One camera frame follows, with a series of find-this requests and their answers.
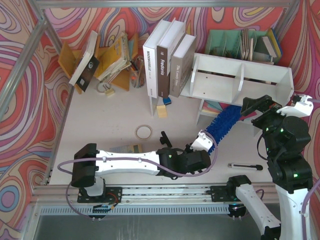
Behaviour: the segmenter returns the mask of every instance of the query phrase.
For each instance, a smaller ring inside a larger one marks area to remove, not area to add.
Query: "brown book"
[[[186,23],[174,20],[156,47],[158,96],[166,99],[170,91],[171,56],[186,33]]]
[[[186,34],[171,56],[170,95],[179,97],[192,72],[196,37]]]
[[[166,83],[168,81],[167,75],[167,67],[168,67],[168,50],[164,47],[157,46],[156,48],[156,56],[157,56],[157,75],[158,75],[158,96],[162,98],[167,98],[165,96],[166,92]]]

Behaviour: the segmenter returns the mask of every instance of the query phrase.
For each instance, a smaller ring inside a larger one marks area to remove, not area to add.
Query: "book spine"
[[[180,95],[180,84],[181,84],[181,70],[182,70],[182,59],[172,56],[171,57],[171,73],[170,73],[170,90],[171,96],[179,97]]]
[[[170,79],[168,79],[169,76],[167,75],[168,49],[165,47],[157,46],[156,55],[158,95],[162,98],[167,98],[169,96],[169,92],[166,93],[166,89],[169,88],[170,84]]]
[[[156,64],[157,52],[153,48],[143,47],[143,57],[145,62],[145,79],[148,96],[157,98],[157,64]]]

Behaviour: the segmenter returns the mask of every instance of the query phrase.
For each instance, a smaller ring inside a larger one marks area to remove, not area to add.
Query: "blue block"
[[[170,97],[163,98],[163,104],[164,104],[164,105],[169,105],[169,104],[171,104],[171,103],[172,103],[172,102],[171,102]]]

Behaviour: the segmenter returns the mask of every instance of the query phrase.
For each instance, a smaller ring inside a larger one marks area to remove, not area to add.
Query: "tape roll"
[[[148,129],[150,130],[150,135],[149,135],[148,137],[139,137],[139,136],[138,136],[138,130],[139,130],[140,128],[148,128]],[[151,128],[149,125],[145,125],[145,124],[138,126],[138,127],[135,129],[135,132],[134,132],[136,138],[137,138],[137,139],[140,139],[140,140],[148,140],[149,138],[151,138],[152,133],[153,133],[152,128]]]

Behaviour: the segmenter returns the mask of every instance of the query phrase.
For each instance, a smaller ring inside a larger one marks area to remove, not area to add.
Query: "metal frame bar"
[[[300,0],[291,0],[289,7],[287,9],[284,9],[285,10],[284,14],[281,16],[279,22],[274,28],[274,32],[278,38],[284,32],[290,20],[294,18],[295,15],[297,14],[296,10],[297,10],[297,7],[299,6],[299,3],[300,3]]]
[[[291,0],[36,0],[49,8],[289,7]]]
[[[44,19],[40,19],[37,22],[0,92],[0,121],[3,119],[11,99],[16,93],[18,85],[26,72],[47,26],[47,21]]]
[[[122,203],[134,205],[150,204],[213,204],[211,196],[206,194],[210,186],[225,185],[226,183],[212,184],[143,184],[143,185],[107,185],[107,187],[122,187]],[[264,203],[278,203],[279,198],[274,183],[253,183],[253,187],[264,189]],[[65,205],[66,185],[37,186],[31,198],[31,203]],[[79,189],[71,187],[68,191],[69,199],[75,206]]]
[[[58,131],[56,133],[57,137],[56,137],[55,143],[53,144],[52,153],[51,153],[51,156],[50,156],[50,159],[48,161],[48,165],[46,167],[46,171],[45,171],[45,174],[44,174],[44,177],[43,177],[43,179],[45,181],[45,182],[42,183],[43,185],[48,184],[48,182],[50,181],[51,172],[53,170],[55,159],[57,157],[57,153],[58,153],[58,149],[59,149],[62,133],[63,133],[64,128],[65,128],[65,124],[66,124],[67,116],[68,116],[68,111],[69,111],[69,108],[70,108],[72,97],[74,95],[74,91],[75,91],[75,88],[70,85],[69,96],[68,96],[68,98],[66,100],[65,109],[64,109],[63,114],[62,114],[61,123],[60,123]]]
[[[49,39],[51,40],[56,52],[60,54],[61,48],[62,48],[62,42],[55,31],[54,27],[52,26],[51,22],[47,18],[46,14],[43,12],[43,10],[39,7],[36,0],[28,0],[30,6],[32,7],[36,17],[39,20],[46,20],[47,22],[47,29],[45,33],[48,35]]]

